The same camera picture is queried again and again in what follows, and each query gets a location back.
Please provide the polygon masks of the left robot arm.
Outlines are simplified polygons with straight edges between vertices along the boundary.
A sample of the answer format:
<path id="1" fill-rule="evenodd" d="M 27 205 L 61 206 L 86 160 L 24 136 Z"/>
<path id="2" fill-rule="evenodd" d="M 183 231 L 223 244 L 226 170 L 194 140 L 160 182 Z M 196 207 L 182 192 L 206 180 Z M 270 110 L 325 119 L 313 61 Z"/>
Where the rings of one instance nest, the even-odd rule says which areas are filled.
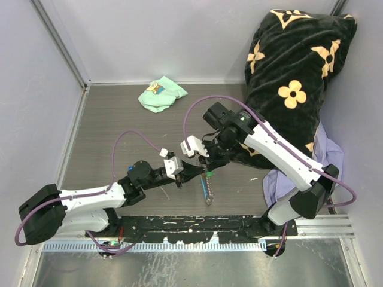
<path id="1" fill-rule="evenodd" d="M 18 232 L 24 233 L 27 245 L 76 231 L 112 237 L 120 229 L 113 209 L 137 204 L 152 188 L 172 183 L 181 188 L 204 171 L 203 167 L 173 158 L 156 169 L 147 161 L 138 161 L 124 178 L 104 187 L 59 190 L 56 184 L 48 184 L 19 207 L 22 223 Z"/>

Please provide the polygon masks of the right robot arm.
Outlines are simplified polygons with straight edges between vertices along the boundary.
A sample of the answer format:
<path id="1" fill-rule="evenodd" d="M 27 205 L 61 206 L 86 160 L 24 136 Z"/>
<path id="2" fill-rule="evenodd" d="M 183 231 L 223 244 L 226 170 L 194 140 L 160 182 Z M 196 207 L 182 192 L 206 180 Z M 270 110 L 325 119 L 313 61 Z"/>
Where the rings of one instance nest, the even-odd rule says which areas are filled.
<path id="1" fill-rule="evenodd" d="M 307 157 L 280 136 L 267 121 L 258 123 L 251 120 L 247 111 L 235 113 L 216 102 L 206 111 L 203 119 L 218 132 L 212 141 L 203 141 L 207 155 L 199 157 L 209 171 L 227 165 L 231 150 L 242 143 L 258 151 L 295 184 L 281 201 L 274 203 L 262 215 L 254 229 L 274 236 L 288 221 L 316 217 L 335 188 L 339 174 L 336 166 L 323 166 Z"/>

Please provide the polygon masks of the blue handled key ring organizer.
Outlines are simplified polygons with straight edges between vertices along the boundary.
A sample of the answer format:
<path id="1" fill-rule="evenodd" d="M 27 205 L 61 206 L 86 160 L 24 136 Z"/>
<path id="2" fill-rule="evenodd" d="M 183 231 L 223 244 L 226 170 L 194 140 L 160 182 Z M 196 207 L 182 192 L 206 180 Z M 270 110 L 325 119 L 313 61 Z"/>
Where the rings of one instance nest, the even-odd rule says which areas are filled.
<path id="1" fill-rule="evenodd" d="M 201 175 L 200 177 L 203 195 L 207 206 L 210 206 L 214 200 L 214 192 L 212 189 L 211 178 L 212 176 L 207 177 L 207 175 Z"/>

